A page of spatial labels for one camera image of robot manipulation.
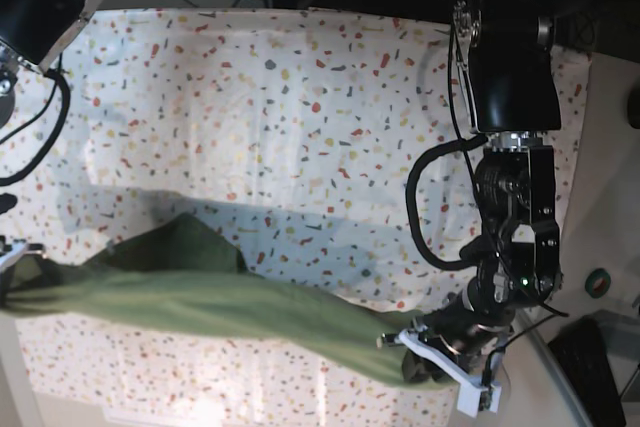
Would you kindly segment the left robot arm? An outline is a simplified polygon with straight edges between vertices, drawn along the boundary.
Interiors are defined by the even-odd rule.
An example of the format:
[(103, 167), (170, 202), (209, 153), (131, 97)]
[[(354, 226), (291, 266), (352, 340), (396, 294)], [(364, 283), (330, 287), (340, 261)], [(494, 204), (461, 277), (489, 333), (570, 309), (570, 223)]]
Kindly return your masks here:
[[(472, 137), (424, 152), (409, 173), (405, 198), (420, 255), (439, 270), (471, 267), (476, 274), (447, 306), (414, 320), (409, 332), (415, 341), (402, 364), (409, 383), (452, 376), (483, 356), (479, 386), (489, 391), (516, 312), (545, 307), (559, 286), (554, 151), (543, 134), (561, 127), (551, 48), (566, 2), (455, 2), (448, 75), (462, 81)], [(422, 234), (417, 187), (429, 164), (474, 149), (483, 152), (468, 168), (481, 231), (456, 260), (446, 261)]]

